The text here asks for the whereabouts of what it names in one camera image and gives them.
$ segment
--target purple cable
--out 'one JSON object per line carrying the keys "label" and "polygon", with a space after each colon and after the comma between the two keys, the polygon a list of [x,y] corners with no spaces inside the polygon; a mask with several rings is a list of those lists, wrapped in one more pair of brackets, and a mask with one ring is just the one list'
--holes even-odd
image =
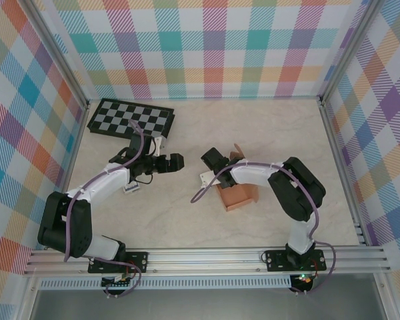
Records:
{"label": "purple cable", "polygon": [[[280,167],[279,165],[270,165],[269,163],[260,163],[260,162],[247,162],[247,163],[235,163],[234,165],[229,165],[225,168],[223,168],[222,170],[220,170],[220,172],[218,172],[216,174],[216,176],[214,176],[214,178],[211,180],[211,182],[206,186],[206,188],[204,189],[200,189],[198,190],[198,192],[194,195],[194,197],[191,199],[191,203],[196,203],[198,202],[198,200],[200,200],[202,198],[202,196],[204,196],[206,194],[206,192],[210,189],[210,187],[213,185],[213,183],[215,182],[216,179],[218,179],[218,177],[226,170],[230,170],[232,168],[237,168],[237,167],[246,167],[246,166],[259,166],[259,167],[268,167],[268,168],[274,168],[276,170],[279,170],[281,172],[283,172],[284,174],[286,174],[289,178],[291,178],[296,184],[297,186],[300,188],[300,190],[302,190],[302,192],[304,193],[304,195],[307,197],[308,202],[310,203],[311,207],[314,210],[314,216],[315,216],[315,224],[314,227],[312,228],[311,232],[309,233],[308,237],[313,240],[313,234],[314,232],[317,230],[317,228],[319,227],[319,210],[317,209],[313,198],[311,198],[310,194],[308,193],[308,190],[306,190],[306,188],[302,185],[302,183],[288,170],[286,170],[283,167]],[[331,248],[332,253],[333,253],[333,262],[332,262],[332,266],[329,270],[329,273],[327,274],[325,280],[323,280],[322,283],[320,283],[316,288],[310,290],[309,292],[315,291],[318,288],[320,288],[327,280],[328,278],[330,278],[330,276],[332,275],[333,271],[335,270],[335,265],[336,265],[336,250],[334,248],[334,246],[332,246],[330,243],[326,243],[326,242],[320,242],[320,241],[315,241],[319,245],[324,245],[327,246],[329,248]]]}
{"label": "purple cable", "polygon": [[68,210],[67,210],[67,222],[65,223],[65,256],[64,256],[64,262],[68,261],[69,258],[69,252],[70,252],[70,242],[71,242],[71,236],[70,236],[70,230],[71,230],[71,226],[70,226],[70,221],[71,221],[71,212],[73,210],[73,206],[74,203],[76,202],[77,198],[80,196],[82,190],[86,190],[86,188],[88,186],[90,186],[93,182],[95,182],[96,180],[98,180],[100,177],[107,175],[109,173],[112,173],[114,171],[120,170],[121,168],[126,167],[127,165],[130,165],[132,162],[134,162],[136,159],[138,159],[138,157],[141,155],[142,149],[144,148],[144,134],[142,131],[142,128],[133,120],[129,120],[130,125],[134,128],[134,130],[136,132],[138,132],[141,136],[141,146],[139,147],[139,150],[136,154],[136,156],[134,156],[132,159],[130,159],[128,162],[119,165],[116,168],[112,168],[111,170],[109,170],[108,172],[106,171],[102,171],[100,174],[98,174],[96,177],[93,177],[92,179],[90,179],[88,182],[86,182],[84,184],[84,186],[82,186],[82,188],[80,188],[80,190],[78,190],[78,192],[76,192],[76,194],[74,195],[74,197],[71,199],[69,205],[68,205]]}
{"label": "purple cable", "polygon": [[[142,278],[142,272],[141,272],[140,268],[138,268],[136,265],[133,265],[133,264],[131,264],[131,263],[126,263],[126,262],[120,262],[120,261],[105,260],[105,259],[102,259],[102,258],[95,258],[95,260],[96,260],[96,261],[100,261],[100,262],[104,262],[104,263],[111,263],[111,264],[113,264],[113,265],[126,265],[126,266],[128,266],[128,267],[130,267],[130,268],[134,268],[134,269],[138,272],[139,276],[138,276],[138,280],[136,280],[135,284],[134,284],[131,288],[129,288],[128,290],[125,290],[122,294],[120,294],[120,295],[114,295],[115,298],[124,297],[125,295],[130,294],[130,292],[132,292],[133,290],[135,290],[135,288],[140,284],[141,278]],[[107,285],[107,286],[105,287],[105,292],[106,292],[106,294],[108,295],[108,297],[109,297],[110,295],[112,295],[112,294],[110,294],[110,292],[108,292],[109,286],[110,286],[110,285]]]}

